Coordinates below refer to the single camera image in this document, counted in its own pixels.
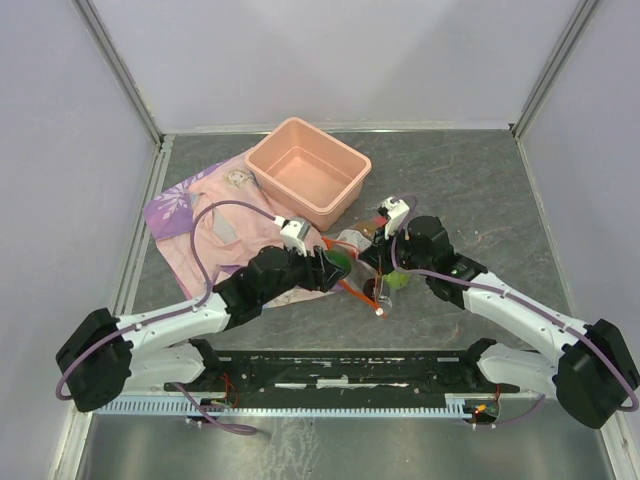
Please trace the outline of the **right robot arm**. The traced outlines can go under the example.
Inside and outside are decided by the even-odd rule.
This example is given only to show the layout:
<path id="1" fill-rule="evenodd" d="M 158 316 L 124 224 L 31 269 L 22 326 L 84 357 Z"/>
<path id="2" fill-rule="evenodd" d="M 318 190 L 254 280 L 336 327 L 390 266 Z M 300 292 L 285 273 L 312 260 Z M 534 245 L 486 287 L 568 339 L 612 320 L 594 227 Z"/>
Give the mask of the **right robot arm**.
<path id="1" fill-rule="evenodd" d="M 575 420 L 601 428 L 618 411 L 639 409 L 639 371 L 620 330 L 564 315 L 508 286 L 486 266 L 454 250 L 439 218 L 409 219 L 388 207 L 359 258 L 387 275 L 419 275 L 440 300 L 479 315 L 529 345 L 493 340 L 472 346 L 458 368 L 467 389 L 508 384 L 559 402 Z"/>

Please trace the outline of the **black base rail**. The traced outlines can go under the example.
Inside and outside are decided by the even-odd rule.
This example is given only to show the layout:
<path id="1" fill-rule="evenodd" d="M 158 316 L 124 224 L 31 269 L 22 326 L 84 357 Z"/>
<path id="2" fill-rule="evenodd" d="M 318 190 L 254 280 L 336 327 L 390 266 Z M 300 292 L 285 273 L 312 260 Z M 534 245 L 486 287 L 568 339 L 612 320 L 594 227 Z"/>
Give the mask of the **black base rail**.
<path id="1" fill-rule="evenodd" d="M 182 383 L 192 395 L 220 398 L 230 407 L 245 394 L 288 390 L 346 389 L 377 392 L 487 395 L 507 387 L 487 380 L 475 362 L 477 350 L 214 350 L 193 346 L 204 371 Z"/>

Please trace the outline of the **pink purple printed cloth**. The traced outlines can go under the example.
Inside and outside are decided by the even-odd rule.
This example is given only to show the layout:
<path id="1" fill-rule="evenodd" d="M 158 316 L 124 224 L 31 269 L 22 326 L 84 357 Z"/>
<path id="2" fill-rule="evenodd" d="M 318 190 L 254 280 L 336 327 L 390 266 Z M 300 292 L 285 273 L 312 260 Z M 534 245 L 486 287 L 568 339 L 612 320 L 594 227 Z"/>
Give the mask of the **pink purple printed cloth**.
<path id="1" fill-rule="evenodd" d="M 155 196 L 143 210 L 145 222 L 188 299 L 205 290 L 190 245 L 193 221 L 210 204 L 223 200 L 243 204 L 215 208 L 199 221 L 195 236 L 197 255 L 215 284 L 245 266 L 262 248 L 283 245 L 270 215 L 295 216 L 259 188 L 243 153 Z"/>

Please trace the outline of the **dark purple fake eggplant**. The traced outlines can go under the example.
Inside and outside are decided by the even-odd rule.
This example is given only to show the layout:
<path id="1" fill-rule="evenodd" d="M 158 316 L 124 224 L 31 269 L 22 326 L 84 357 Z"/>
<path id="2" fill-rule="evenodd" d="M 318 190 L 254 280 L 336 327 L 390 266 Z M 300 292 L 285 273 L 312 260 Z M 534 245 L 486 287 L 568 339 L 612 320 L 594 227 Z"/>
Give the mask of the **dark purple fake eggplant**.
<path id="1" fill-rule="evenodd" d="M 384 283 L 380 278 L 369 278 L 364 282 L 362 292 L 366 298 L 377 302 L 384 293 Z"/>

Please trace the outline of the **clear zip top bag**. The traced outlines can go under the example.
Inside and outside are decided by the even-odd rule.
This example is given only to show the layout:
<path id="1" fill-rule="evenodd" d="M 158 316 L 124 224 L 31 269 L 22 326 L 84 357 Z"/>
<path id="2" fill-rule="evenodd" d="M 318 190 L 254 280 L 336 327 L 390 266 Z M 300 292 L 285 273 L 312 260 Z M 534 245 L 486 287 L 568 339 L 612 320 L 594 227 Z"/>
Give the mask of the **clear zip top bag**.
<path id="1" fill-rule="evenodd" d="M 361 221 L 336 234 L 323 236 L 325 246 L 331 250 L 338 250 L 350 256 L 351 273 L 338 282 L 338 285 L 349 295 L 368 305 L 378 317 L 386 318 L 391 313 L 396 294 L 390 292 L 384 285 L 384 293 L 377 301 L 371 301 L 363 295 L 364 282 L 373 277 L 383 281 L 383 274 L 374 272 L 369 266 L 358 260 L 358 254 L 371 244 L 374 232 L 379 227 L 384 227 L 386 220 L 376 216 Z"/>

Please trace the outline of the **green fake apple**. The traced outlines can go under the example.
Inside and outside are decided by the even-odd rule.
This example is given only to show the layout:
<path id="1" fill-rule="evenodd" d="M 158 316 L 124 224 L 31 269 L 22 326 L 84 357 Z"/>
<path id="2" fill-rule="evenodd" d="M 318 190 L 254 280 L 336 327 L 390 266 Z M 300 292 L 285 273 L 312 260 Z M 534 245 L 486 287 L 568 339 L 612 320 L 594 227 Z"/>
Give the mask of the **green fake apple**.
<path id="1" fill-rule="evenodd" d="M 405 288 L 411 280 L 411 274 L 393 271 L 383 276 L 383 282 L 390 292 Z"/>

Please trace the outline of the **pink plastic tub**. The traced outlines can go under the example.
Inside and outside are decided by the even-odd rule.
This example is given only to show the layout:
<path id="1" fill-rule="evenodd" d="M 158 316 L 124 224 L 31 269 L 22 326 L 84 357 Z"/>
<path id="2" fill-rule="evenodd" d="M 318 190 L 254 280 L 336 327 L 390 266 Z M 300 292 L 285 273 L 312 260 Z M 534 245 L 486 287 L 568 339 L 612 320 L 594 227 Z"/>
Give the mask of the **pink plastic tub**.
<path id="1" fill-rule="evenodd" d="M 359 196 L 371 161 L 312 124 L 291 117 L 245 156 L 271 198 L 327 231 Z"/>

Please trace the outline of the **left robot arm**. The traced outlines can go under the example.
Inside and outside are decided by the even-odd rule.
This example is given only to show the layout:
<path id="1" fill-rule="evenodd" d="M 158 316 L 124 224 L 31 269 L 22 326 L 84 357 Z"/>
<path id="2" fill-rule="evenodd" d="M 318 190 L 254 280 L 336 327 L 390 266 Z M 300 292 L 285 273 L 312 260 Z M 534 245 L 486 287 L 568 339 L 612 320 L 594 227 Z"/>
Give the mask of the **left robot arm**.
<path id="1" fill-rule="evenodd" d="M 56 355 L 59 399 L 82 413 L 97 410 L 129 388 L 152 355 L 182 341 L 236 328 L 295 288 L 325 293 L 351 271 L 345 254 L 317 247 L 305 256 L 266 247 L 205 296 L 144 314 L 91 312 Z"/>

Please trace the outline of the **dark green fake vegetable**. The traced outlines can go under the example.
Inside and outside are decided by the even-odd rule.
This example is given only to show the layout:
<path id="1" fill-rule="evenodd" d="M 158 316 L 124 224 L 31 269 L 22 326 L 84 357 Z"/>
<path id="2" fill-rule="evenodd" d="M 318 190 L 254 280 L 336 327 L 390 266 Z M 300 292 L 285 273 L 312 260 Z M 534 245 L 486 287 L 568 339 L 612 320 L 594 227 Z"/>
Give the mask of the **dark green fake vegetable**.
<path id="1" fill-rule="evenodd" d="M 351 260 L 348 254 L 338 250 L 325 250 L 324 256 L 332 265 L 342 270 L 344 275 L 351 272 Z"/>

